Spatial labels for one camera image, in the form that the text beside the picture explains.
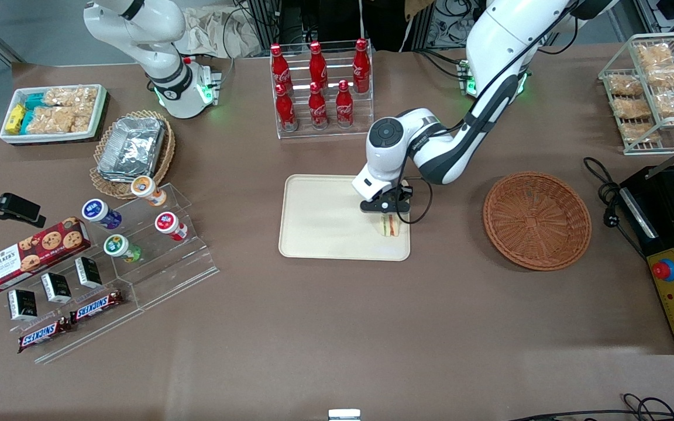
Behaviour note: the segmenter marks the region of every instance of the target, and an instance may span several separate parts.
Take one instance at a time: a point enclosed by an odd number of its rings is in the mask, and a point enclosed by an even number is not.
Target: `round wicker basket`
[[[171,128],[171,123],[168,122],[168,119],[163,117],[163,115],[158,114],[155,111],[133,111],[129,114],[124,115],[124,117],[137,117],[137,118],[157,118],[166,123],[166,135],[163,136],[163,146],[160,151],[160,157],[157,159],[157,167],[155,168],[155,176],[153,179],[155,183],[160,186],[160,181],[166,176],[168,168],[171,166],[171,160],[173,159],[173,152],[176,149],[176,136],[173,134],[173,129]],[[101,137],[101,141],[98,142],[95,147],[95,153],[93,158],[95,158],[95,163],[97,164],[101,161],[102,153],[105,151],[105,143],[113,132],[113,127],[116,122],[114,122],[108,130],[105,131],[104,135]],[[115,181],[107,181],[101,177],[98,173],[98,168],[92,168],[90,170],[90,179],[93,181],[93,185],[99,192],[102,194],[107,194],[118,199],[130,200],[136,199],[136,195],[132,194],[130,187],[131,183],[117,183]]]
[[[535,171],[500,179],[485,198],[483,222],[498,251],[533,270],[573,264],[592,237],[592,220],[576,192]]]

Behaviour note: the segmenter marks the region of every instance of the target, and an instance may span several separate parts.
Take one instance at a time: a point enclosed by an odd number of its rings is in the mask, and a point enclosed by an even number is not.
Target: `yogurt bottle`
[[[115,229],[121,225],[121,214],[111,209],[100,199],[88,200],[82,206],[82,217],[107,229]]]
[[[122,258],[128,263],[138,261],[142,255],[142,249],[139,246],[131,244],[126,237],[120,234],[105,239],[104,251],[108,256]]]
[[[189,232],[189,227],[179,221],[178,216],[173,212],[163,212],[158,215],[155,218],[155,228],[176,241],[184,240]]]
[[[146,175],[140,175],[132,181],[132,192],[153,206],[163,206],[163,203],[166,203],[166,192],[158,189],[155,180]]]

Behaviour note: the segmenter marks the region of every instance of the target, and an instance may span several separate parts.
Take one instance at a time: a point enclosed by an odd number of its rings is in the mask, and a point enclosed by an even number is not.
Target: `brown table surface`
[[[354,175],[364,140],[281,144],[267,59],[236,61],[221,105],[171,120],[166,178],[193,202],[221,272],[50,365],[15,354],[2,295],[0,419],[325,419],[329,408],[360,408],[367,420],[510,419],[620,408],[621,392],[674,406],[674,346],[647,266],[601,224],[598,183],[581,163],[597,157],[621,181],[661,161],[620,153],[596,82],[617,50],[538,55],[462,177],[436,188],[400,263],[279,254],[286,178]],[[451,125],[471,104],[412,53],[377,53],[374,77],[377,117],[424,106]],[[161,111],[145,82],[136,65],[15,67],[17,88],[103,84],[108,122]],[[52,222],[76,214],[98,195],[94,146],[0,141],[0,192],[40,203]],[[590,210],[592,243],[565,270],[524,270],[485,236],[485,194],[524,170],[563,179]],[[0,223],[0,250],[32,232]]]

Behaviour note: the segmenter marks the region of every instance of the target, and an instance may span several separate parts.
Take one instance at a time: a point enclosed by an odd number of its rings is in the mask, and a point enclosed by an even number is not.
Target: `red box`
[[[90,247],[75,216],[0,251],[0,292]]]

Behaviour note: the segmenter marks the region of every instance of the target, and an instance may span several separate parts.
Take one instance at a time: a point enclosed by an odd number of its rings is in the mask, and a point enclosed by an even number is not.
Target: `red bottle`
[[[339,81],[339,93],[337,93],[337,125],[347,129],[353,125],[353,97],[350,96],[347,80]]]
[[[272,75],[275,77],[275,83],[282,83],[288,94],[292,95],[293,81],[290,77],[290,67],[286,58],[283,57],[280,44],[272,44],[270,51],[272,51]]]
[[[311,124],[316,130],[324,130],[329,125],[326,117],[326,101],[321,96],[319,84],[311,82],[311,96],[308,97],[308,107],[311,109]]]
[[[355,58],[353,59],[353,89],[357,94],[364,94],[369,91],[371,83],[371,61],[366,52],[369,43],[358,38],[355,43]]]
[[[308,62],[308,70],[311,72],[311,82],[316,82],[321,89],[321,93],[326,95],[326,89],[329,83],[326,80],[326,61],[321,55],[321,44],[319,41],[311,43],[311,61]]]
[[[280,127],[286,132],[298,130],[298,120],[295,117],[295,108],[288,96],[286,86],[282,83],[278,83],[275,85],[275,93],[277,93],[275,107],[277,108],[277,114],[280,116]]]

